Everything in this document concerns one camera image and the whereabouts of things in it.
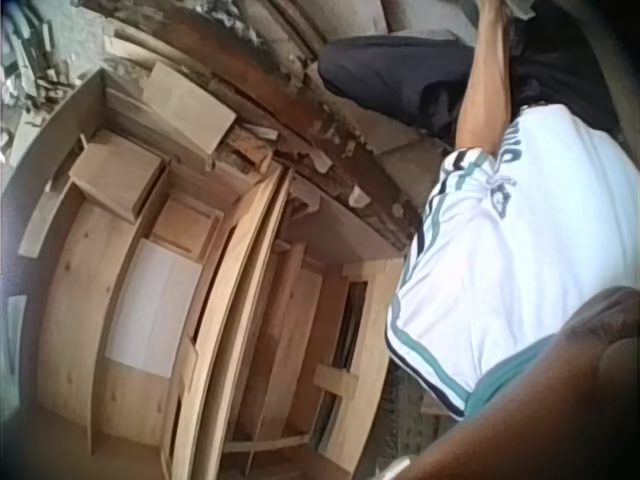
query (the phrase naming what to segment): wooden box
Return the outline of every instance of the wooden box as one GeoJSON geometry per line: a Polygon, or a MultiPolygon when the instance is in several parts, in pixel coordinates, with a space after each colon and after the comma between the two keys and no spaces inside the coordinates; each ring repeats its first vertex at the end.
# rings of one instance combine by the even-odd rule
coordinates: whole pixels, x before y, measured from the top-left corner
{"type": "Polygon", "coordinates": [[[275,161],[210,170],[183,140],[98,70],[5,188],[16,448],[61,478],[351,478],[400,253],[275,161]],[[107,130],[162,159],[126,221],[74,175],[43,195],[81,135],[107,130]]]}

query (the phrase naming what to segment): person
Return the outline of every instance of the person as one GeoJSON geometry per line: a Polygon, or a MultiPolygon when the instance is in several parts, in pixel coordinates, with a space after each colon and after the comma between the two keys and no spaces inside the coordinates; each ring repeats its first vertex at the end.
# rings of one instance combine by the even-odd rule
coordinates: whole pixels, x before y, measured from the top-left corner
{"type": "Polygon", "coordinates": [[[626,371],[637,353],[640,175],[612,138],[615,111],[579,29],[554,35],[554,19],[567,18],[538,1],[525,31],[548,35],[532,48],[521,37],[525,55],[514,59],[502,0],[478,3],[470,66],[456,42],[374,38],[330,45],[318,71],[333,93],[455,147],[407,253],[386,338],[392,358],[465,421],[406,478],[553,478],[542,466],[560,452],[574,465],[601,445],[579,441],[587,412],[601,408],[611,425],[629,412],[616,415],[602,385],[611,349],[635,338],[615,350],[626,371]],[[558,446],[565,440],[584,448],[558,446]]]}

